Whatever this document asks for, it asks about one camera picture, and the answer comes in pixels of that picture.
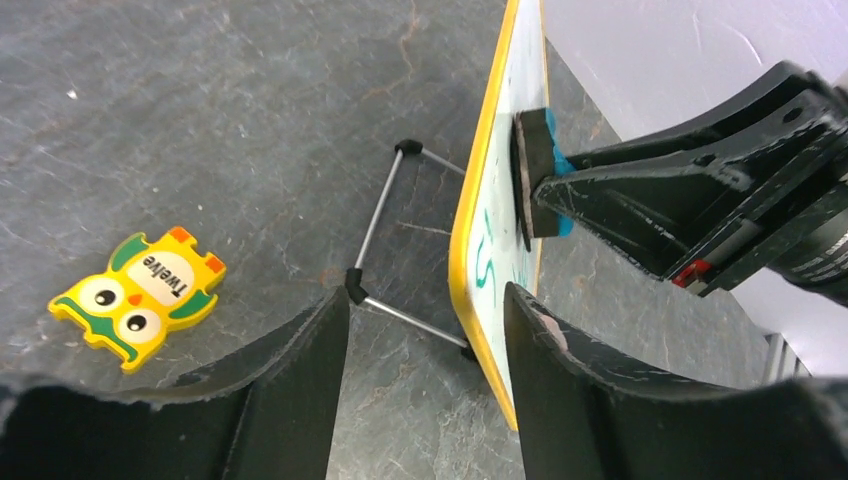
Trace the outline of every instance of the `owl toy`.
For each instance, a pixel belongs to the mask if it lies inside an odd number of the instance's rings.
[[[86,277],[50,301],[58,320],[73,320],[92,348],[107,347],[136,372],[169,332],[196,325],[215,307],[210,295],[227,267],[212,253],[201,257],[186,229],[174,227],[154,243],[143,233],[125,240],[106,272]]]

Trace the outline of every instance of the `metal stand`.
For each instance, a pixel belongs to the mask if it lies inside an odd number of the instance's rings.
[[[359,249],[359,255],[356,257],[356,263],[353,268],[349,268],[345,274],[345,288],[347,289],[347,293],[348,296],[350,296],[351,301],[356,305],[362,305],[363,303],[370,305],[381,312],[387,313],[416,328],[420,328],[421,330],[453,343],[463,349],[463,355],[465,357],[473,358],[473,352],[470,351],[470,347],[466,340],[455,337],[413,317],[412,315],[402,312],[390,305],[386,305],[385,303],[371,297],[361,285],[362,265],[365,262],[365,254],[368,252],[368,247],[371,245],[371,239],[374,236],[374,231],[377,229],[377,223],[380,221],[380,215],[383,213],[383,207],[386,205],[386,199],[388,198],[389,191],[395,181],[395,176],[397,175],[400,163],[407,155],[418,154],[424,155],[433,162],[453,170],[460,175],[465,175],[465,170],[427,150],[421,142],[407,139],[395,145],[395,161],[392,164],[392,169],[389,171],[389,177],[386,179],[386,184],[383,185],[383,191],[380,193],[380,199],[377,200],[377,206],[374,208],[374,214],[371,216],[371,223],[368,225],[368,231],[365,232],[365,239],[362,240],[362,247]]]
[[[763,372],[763,385],[782,382],[790,378],[810,377],[810,371],[801,362],[801,359],[786,343],[786,339],[779,333],[766,335],[769,342],[769,351],[766,355],[766,368]]]

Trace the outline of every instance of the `owl eye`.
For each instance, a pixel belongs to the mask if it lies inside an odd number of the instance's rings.
[[[118,335],[129,343],[147,343],[159,334],[162,322],[152,310],[138,309],[127,312],[118,324]]]
[[[124,287],[107,277],[95,277],[80,288],[79,306],[87,312],[106,313],[124,300]]]

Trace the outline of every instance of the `white wall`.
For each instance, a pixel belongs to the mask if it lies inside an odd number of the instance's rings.
[[[709,110],[780,60],[848,77],[845,0],[546,0],[545,16],[554,48],[625,140]],[[813,375],[848,375],[848,309],[767,270],[733,293]]]

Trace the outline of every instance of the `black plastic connector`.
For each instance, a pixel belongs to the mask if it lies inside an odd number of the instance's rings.
[[[395,145],[395,153],[403,152],[404,157],[407,155],[418,155],[422,150],[424,150],[424,144],[411,138],[401,140]]]
[[[476,364],[480,364],[480,361],[477,360],[477,354],[474,353],[474,349],[471,348],[471,342],[468,342],[467,347],[462,347],[459,349],[459,354],[462,355],[469,362],[474,362]]]
[[[356,305],[361,305],[368,298],[368,292],[362,288],[362,269],[348,268],[345,272],[345,289],[350,301]]]

